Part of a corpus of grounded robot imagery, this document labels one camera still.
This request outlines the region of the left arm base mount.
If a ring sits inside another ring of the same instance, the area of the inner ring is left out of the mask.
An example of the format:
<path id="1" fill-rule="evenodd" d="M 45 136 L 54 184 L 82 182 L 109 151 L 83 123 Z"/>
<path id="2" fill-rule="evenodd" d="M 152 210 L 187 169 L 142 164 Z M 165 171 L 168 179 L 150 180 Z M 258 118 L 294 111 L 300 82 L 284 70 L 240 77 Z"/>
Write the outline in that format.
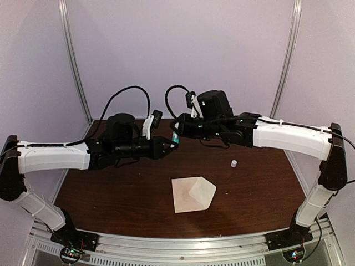
<path id="1" fill-rule="evenodd" d="M 95 252 L 99 236 L 96 233 L 76 230 L 74 233 L 51 233 L 51 241 L 60 244 L 59 258 L 65 264 L 79 262 L 87 251 Z"/>

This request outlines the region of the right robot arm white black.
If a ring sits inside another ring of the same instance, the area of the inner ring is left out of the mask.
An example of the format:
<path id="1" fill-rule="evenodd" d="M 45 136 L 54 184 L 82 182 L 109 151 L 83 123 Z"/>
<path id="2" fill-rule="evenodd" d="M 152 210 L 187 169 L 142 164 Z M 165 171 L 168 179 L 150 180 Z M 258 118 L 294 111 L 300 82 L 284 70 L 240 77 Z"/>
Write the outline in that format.
<path id="1" fill-rule="evenodd" d="M 191 113 L 174 116 L 170 128 L 180 137 L 219 139 L 226 146 L 274 148 L 298 152 L 320 160 L 319 175 L 304 202 L 298 207 L 292 227 L 285 231 L 288 244 L 297 244 L 332 196 L 348 183 L 347 163 L 341 127 L 315 127 L 275 120 L 260 114 L 234 115 L 226 94 L 212 90 L 195 95 L 187 91 Z"/>

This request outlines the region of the green white glue stick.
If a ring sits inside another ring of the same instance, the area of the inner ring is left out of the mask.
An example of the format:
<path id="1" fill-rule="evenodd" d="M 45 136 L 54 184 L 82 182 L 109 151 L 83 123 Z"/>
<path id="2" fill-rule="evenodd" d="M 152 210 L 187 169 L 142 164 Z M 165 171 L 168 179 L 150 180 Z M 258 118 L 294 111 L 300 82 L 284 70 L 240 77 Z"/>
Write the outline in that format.
<path id="1" fill-rule="evenodd" d="M 175 131 L 172 134 L 171 140 L 174 144 L 179 144 L 179 142 L 180 142 L 180 137 Z"/>

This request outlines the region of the beige envelope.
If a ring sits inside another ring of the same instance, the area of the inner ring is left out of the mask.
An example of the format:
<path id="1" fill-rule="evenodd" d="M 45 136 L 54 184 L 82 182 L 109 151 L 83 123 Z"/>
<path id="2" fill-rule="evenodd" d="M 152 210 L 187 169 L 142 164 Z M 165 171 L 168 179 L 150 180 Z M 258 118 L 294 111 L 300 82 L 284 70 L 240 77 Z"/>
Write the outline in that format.
<path id="1" fill-rule="evenodd" d="M 217 187 L 202 176 L 171 180 L 175 213 L 209 209 Z"/>

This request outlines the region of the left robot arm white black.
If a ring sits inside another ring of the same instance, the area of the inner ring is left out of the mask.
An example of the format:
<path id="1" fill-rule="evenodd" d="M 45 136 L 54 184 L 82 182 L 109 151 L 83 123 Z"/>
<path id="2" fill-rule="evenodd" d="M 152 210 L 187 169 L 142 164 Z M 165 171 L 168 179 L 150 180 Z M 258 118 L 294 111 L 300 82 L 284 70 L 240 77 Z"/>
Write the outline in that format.
<path id="1" fill-rule="evenodd" d="M 179 145 L 177 134 L 172 139 L 153 136 L 159 126 L 161 112 L 155 110 L 138 128 L 135 117 L 120 113 L 107 120 L 105 131 L 97 138 L 89 137 L 74 143 L 39 144 L 7 138 L 1 153 L 1 199 L 20 204 L 33 217 L 42 220 L 68 246 L 80 240 L 70 215 L 48 203 L 26 187 L 24 175 L 42 170 L 102 170 L 120 167 L 120 160 L 142 157 L 164 158 Z"/>

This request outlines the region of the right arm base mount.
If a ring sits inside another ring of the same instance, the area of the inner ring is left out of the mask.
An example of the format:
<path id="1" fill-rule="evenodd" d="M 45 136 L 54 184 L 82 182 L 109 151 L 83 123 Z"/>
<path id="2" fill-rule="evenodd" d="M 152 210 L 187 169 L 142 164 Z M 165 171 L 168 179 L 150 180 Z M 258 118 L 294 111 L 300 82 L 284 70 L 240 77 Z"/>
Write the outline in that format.
<path id="1" fill-rule="evenodd" d="M 313 239 L 310 232 L 305 235 L 298 235 L 285 229 L 277 232 L 267 233 L 265 235 L 269 251 L 280 249 L 286 262 L 296 264 L 303 261 L 306 256 L 306 242 Z"/>

